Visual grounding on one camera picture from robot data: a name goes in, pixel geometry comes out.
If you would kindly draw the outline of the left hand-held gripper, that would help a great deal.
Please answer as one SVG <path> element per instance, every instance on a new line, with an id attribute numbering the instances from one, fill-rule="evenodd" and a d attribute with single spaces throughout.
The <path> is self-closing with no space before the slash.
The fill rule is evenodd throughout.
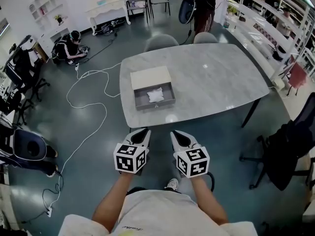
<path id="1" fill-rule="evenodd" d="M 117 143 L 113 156 L 115 169 L 120 173 L 141 175 L 149 156 L 151 131 L 137 129 L 129 133 L 121 143 Z"/>

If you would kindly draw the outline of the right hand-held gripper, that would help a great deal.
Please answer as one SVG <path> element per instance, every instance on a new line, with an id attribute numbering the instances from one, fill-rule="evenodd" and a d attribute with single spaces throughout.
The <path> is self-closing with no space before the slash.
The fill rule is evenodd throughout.
<path id="1" fill-rule="evenodd" d="M 175 165 L 187 178 L 207 174 L 210 156 L 194 136 L 179 130 L 170 132 Z"/>

